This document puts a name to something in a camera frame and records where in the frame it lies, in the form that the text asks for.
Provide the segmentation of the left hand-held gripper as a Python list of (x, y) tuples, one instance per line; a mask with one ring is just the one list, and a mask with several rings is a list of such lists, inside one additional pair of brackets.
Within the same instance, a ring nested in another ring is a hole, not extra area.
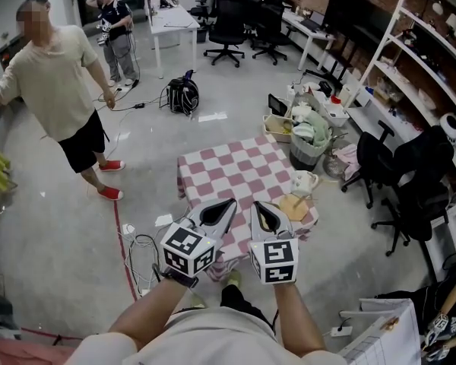
[(166, 265), (195, 278), (218, 258), (222, 238), (230, 229), (237, 211), (234, 198), (216, 198), (197, 204), (188, 214), (194, 229), (173, 223), (160, 246)]

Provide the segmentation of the person's right forearm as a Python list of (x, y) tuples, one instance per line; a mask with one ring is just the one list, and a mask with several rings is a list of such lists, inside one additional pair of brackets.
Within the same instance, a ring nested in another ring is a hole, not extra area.
[(283, 346), (297, 357), (325, 351), (325, 341), (294, 283), (275, 284)]

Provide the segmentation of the pink checkered table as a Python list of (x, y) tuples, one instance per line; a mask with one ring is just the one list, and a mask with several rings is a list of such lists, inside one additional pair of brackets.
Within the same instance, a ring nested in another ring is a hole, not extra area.
[(235, 141), (178, 158), (178, 193), (191, 208), (215, 198), (234, 198), (238, 205), (221, 256), (207, 270), (222, 281), (248, 255), (250, 207), (256, 200), (278, 204), (290, 192), (294, 172), (282, 147), (270, 135)]

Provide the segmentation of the grey laundry basket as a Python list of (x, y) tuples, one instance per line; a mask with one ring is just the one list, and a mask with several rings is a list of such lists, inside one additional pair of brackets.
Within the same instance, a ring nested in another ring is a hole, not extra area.
[[(305, 117), (310, 113), (307, 111), (304, 115), (298, 115), (293, 117), (293, 127), (305, 121)], [(329, 126), (331, 133), (330, 140), (332, 138), (332, 128)], [(330, 140), (326, 147), (315, 147), (313, 141), (306, 141), (298, 136), (291, 134), (290, 142), (290, 162), (296, 170), (308, 170), (313, 171), (320, 159), (320, 157), (326, 152)]]

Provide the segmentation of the person's black shorts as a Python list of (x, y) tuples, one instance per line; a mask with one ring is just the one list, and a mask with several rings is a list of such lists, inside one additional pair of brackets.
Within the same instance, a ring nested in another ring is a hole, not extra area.
[(259, 318), (271, 328), (272, 332), (275, 332), (274, 324), (267, 320), (259, 308), (253, 306), (244, 298), (242, 291), (235, 284), (228, 284), (222, 289), (220, 306)]

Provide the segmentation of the beige storage box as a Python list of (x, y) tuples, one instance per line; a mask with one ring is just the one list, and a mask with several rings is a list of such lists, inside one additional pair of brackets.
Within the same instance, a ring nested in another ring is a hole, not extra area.
[(263, 116), (264, 133), (272, 135), (279, 143), (291, 142), (292, 128), (293, 121), (291, 119), (272, 114)]

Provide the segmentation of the white striped cloth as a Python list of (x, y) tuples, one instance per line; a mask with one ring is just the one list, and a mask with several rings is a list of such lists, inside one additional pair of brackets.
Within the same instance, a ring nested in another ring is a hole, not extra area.
[(315, 130), (310, 124), (302, 122), (292, 128), (292, 134), (310, 142), (315, 137)]

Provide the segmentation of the pink cloth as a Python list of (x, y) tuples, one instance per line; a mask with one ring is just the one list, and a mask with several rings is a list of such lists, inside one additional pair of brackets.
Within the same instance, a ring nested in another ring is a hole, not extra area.
[(357, 145), (349, 144), (343, 148), (333, 150), (333, 155), (341, 161), (345, 167), (343, 171), (344, 180), (348, 181), (360, 169), (357, 160)]

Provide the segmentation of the green towel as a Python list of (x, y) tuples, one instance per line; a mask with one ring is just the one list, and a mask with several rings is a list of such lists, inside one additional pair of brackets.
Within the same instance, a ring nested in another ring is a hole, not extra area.
[(326, 147), (331, 136), (328, 122), (314, 110), (305, 117), (305, 121), (314, 129), (312, 144), (319, 148)]

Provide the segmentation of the black backpack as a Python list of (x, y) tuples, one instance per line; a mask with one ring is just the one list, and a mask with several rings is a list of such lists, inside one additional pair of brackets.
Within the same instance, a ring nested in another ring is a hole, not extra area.
[(191, 116), (198, 108), (199, 90), (192, 80), (193, 70), (188, 70), (182, 77), (172, 79), (167, 85), (167, 106), (173, 113)]

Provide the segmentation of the white plastic bin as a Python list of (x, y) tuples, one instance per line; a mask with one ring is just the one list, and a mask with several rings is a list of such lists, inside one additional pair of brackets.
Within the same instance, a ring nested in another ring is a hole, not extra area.
[(323, 103), (321, 114), (333, 127), (342, 127), (350, 118), (345, 109), (340, 104)]

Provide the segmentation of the person's cream shirt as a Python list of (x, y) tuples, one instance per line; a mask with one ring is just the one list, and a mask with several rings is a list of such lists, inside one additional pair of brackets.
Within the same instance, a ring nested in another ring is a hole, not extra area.
[(297, 357), (260, 319), (227, 307), (172, 316), (166, 330), (138, 350), (120, 333), (85, 338), (65, 365), (347, 365), (342, 356), (314, 351)]

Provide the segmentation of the long white desk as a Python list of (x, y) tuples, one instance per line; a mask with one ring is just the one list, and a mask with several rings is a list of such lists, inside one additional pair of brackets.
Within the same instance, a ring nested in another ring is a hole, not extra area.
[(285, 9), (283, 12), (283, 22), (287, 27), (294, 28), (297, 33), (300, 33), (306, 38), (304, 46), (302, 47), (302, 56), (299, 60), (298, 70), (302, 71), (304, 64), (306, 63), (307, 57), (311, 57), (310, 50), (315, 40), (325, 41), (325, 47), (322, 50), (322, 54), (316, 60), (316, 71), (322, 72), (324, 68), (325, 61), (328, 57), (329, 50), (335, 41), (335, 36), (326, 33), (323, 30), (310, 30), (302, 24), (303, 18), (291, 10)]

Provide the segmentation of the black laptop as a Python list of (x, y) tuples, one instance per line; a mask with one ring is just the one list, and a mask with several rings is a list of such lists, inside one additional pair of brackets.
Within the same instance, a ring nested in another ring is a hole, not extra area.
[(301, 25), (311, 31), (322, 29), (325, 16), (317, 11), (312, 11), (311, 14), (301, 20)]

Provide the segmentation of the black monitor screen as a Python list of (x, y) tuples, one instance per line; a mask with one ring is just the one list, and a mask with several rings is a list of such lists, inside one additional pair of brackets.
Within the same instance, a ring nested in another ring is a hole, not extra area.
[(368, 0), (329, 0), (323, 25), (357, 43), (378, 45), (392, 14)]

